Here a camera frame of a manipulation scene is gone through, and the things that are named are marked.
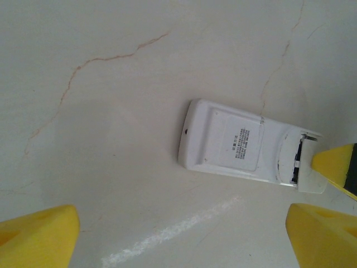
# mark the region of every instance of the white chalk mark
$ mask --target white chalk mark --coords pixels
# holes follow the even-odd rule
[[[119,253],[111,254],[108,257],[102,258],[102,267],[117,267],[119,263],[126,262],[135,256],[143,254],[146,250],[154,248],[162,242],[178,236],[180,233],[191,229],[193,226],[228,211],[234,204],[237,204],[238,201],[238,197],[233,197],[227,202],[220,203],[210,209],[198,212],[198,214],[191,218],[185,219],[173,226],[158,231],[157,233],[145,238],[143,241],[135,243],[132,248],[127,248]]]

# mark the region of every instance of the yellow plastic piece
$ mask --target yellow plastic piece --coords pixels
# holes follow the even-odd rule
[[[79,234],[73,205],[0,223],[0,268],[67,267]]]
[[[357,217],[292,204],[286,230],[300,268],[357,267]]]
[[[325,176],[334,186],[339,186],[339,189],[343,188],[350,166],[353,146],[354,144],[348,144],[316,154],[312,159],[312,169]]]

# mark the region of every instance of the floor crack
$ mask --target floor crack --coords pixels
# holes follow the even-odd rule
[[[271,78],[273,77],[273,75],[275,75],[275,73],[277,71],[279,71],[281,69],[281,67],[283,66],[284,64],[284,57],[288,51],[288,48],[290,47],[290,40],[288,41],[288,43],[286,44],[285,46],[285,49],[284,49],[284,53],[281,55],[281,63],[279,65],[278,68],[276,68],[272,73],[271,75],[269,76],[268,80],[266,81],[266,83],[264,84],[264,87],[263,87],[263,90],[262,90],[262,94],[260,95],[261,99],[263,100],[263,107],[262,109],[260,110],[260,114],[259,115],[262,115],[263,114],[263,111],[264,111],[264,108],[266,107],[266,87],[267,85],[270,83],[270,80]]]
[[[69,81],[68,81],[68,84],[67,84],[67,88],[65,89],[65,91],[63,92],[62,94],[62,97],[61,97],[61,100],[60,100],[60,103],[58,104],[58,107],[57,107],[57,111],[56,113],[46,122],[44,123],[40,128],[38,128],[37,130],[35,130],[32,135],[27,139],[27,143],[26,143],[26,147],[25,147],[25,150],[24,150],[24,153],[25,153],[25,156],[28,155],[28,153],[30,152],[30,149],[29,149],[29,146],[30,146],[30,143],[31,143],[31,140],[33,138],[35,138],[38,134],[40,134],[40,132],[48,125],[50,124],[56,117],[57,115],[59,114],[60,112],[60,107],[62,106],[63,104],[63,101],[65,100],[66,98],[66,95],[68,94],[68,92],[71,90],[71,84],[72,84],[72,81],[73,79],[76,77],[76,74],[79,70],[83,69],[84,67],[86,67],[88,64],[92,63],[92,62],[95,62],[95,61],[109,61],[109,60],[115,60],[115,59],[123,59],[123,58],[129,58],[131,56],[134,56],[134,54],[140,50],[140,49],[143,49],[144,47],[148,46],[148,45],[151,45],[157,41],[159,41],[160,39],[164,38],[165,36],[167,36],[171,31],[167,31],[166,33],[164,33],[163,35],[159,36],[158,38],[154,38],[154,39],[151,39],[145,43],[142,43],[140,45],[137,46],[137,48],[135,49],[135,51],[133,53],[130,53],[130,54],[125,54],[125,55],[117,55],[117,56],[113,56],[113,57],[109,57],[109,58],[94,58],[94,59],[90,59],[90,60],[87,60],[85,63],[79,65],[72,73]]]
[[[294,25],[294,27],[292,27],[291,31],[293,32],[295,30],[295,28],[299,25],[300,21],[301,21],[301,16],[302,16],[302,10],[303,7],[305,6],[305,0],[302,1],[302,5],[300,8],[300,15],[299,15],[299,19],[297,20],[296,24]]]

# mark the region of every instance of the white plastic casing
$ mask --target white plastic casing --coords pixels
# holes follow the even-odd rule
[[[320,138],[316,132],[197,99],[187,112],[178,161],[189,170],[322,193],[327,181],[310,168]],[[292,181],[295,168],[297,182]]]

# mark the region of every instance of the black part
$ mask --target black part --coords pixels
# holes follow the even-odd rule
[[[357,195],[357,143],[354,144],[344,188]]]

